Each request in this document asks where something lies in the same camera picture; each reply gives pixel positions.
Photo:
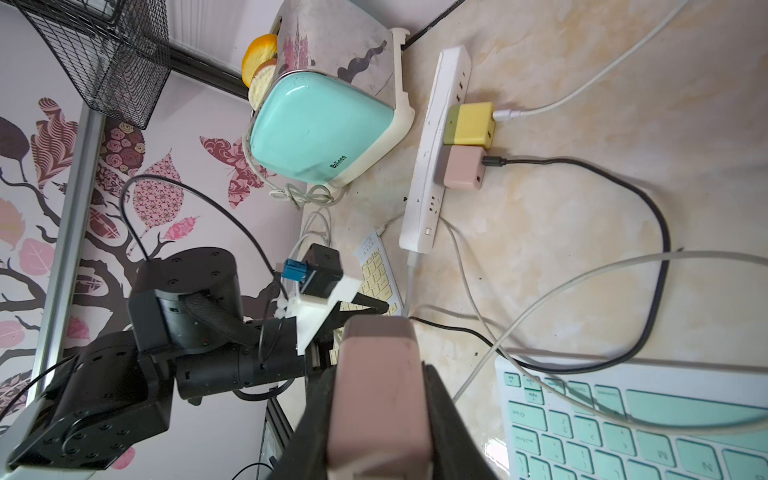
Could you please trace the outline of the white power strip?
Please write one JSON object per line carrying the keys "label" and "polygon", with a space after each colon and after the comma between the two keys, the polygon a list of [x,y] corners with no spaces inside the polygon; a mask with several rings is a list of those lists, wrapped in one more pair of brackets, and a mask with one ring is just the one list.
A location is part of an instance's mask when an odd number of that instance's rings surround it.
{"label": "white power strip", "polygon": [[472,61],[462,45],[440,52],[423,122],[411,185],[402,219],[399,246],[409,252],[431,252],[445,187],[436,181],[450,109],[464,102]]}

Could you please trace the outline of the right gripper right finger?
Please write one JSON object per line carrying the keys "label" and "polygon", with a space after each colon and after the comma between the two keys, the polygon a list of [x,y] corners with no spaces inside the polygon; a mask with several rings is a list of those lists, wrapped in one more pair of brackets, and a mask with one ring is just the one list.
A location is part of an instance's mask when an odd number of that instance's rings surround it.
{"label": "right gripper right finger", "polygon": [[433,478],[496,479],[475,445],[436,368],[422,364],[433,444]]}

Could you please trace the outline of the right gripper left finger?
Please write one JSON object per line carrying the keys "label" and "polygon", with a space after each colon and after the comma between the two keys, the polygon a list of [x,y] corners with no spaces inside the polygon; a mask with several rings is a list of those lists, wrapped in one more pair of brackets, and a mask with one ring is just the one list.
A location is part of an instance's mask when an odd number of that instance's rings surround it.
{"label": "right gripper left finger", "polygon": [[326,480],[327,445],[337,368],[327,369],[307,390],[303,415],[269,479]]}

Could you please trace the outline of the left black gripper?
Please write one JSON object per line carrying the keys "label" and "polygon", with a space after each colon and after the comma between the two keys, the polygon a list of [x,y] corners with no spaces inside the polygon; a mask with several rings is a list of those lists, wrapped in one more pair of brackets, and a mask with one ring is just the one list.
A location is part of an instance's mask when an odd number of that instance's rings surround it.
{"label": "left black gripper", "polygon": [[320,378],[336,364],[337,354],[333,351],[341,345],[348,320],[357,315],[383,315],[389,308],[386,301],[356,293],[351,300],[337,301],[327,313],[320,312],[320,318],[312,324],[301,326],[299,320],[307,315],[295,314],[297,334],[309,335],[309,339],[297,339],[297,353],[304,357],[304,377]]}

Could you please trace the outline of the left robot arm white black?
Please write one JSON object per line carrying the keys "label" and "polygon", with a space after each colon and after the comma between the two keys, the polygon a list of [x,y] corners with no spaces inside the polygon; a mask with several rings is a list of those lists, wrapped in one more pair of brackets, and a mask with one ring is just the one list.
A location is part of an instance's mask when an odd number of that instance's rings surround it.
{"label": "left robot arm white black", "polygon": [[[127,302],[130,329],[49,369],[50,385],[2,435],[2,477],[86,479],[167,431],[175,398],[260,402],[297,379],[316,381],[331,365],[336,329],[390,310],[322,245],[273,279],[267,298],[278,309],[249,321],[232,253],[198,247],[144,262]],[[298,284],[296,296],[280,299],[283,279]]]}

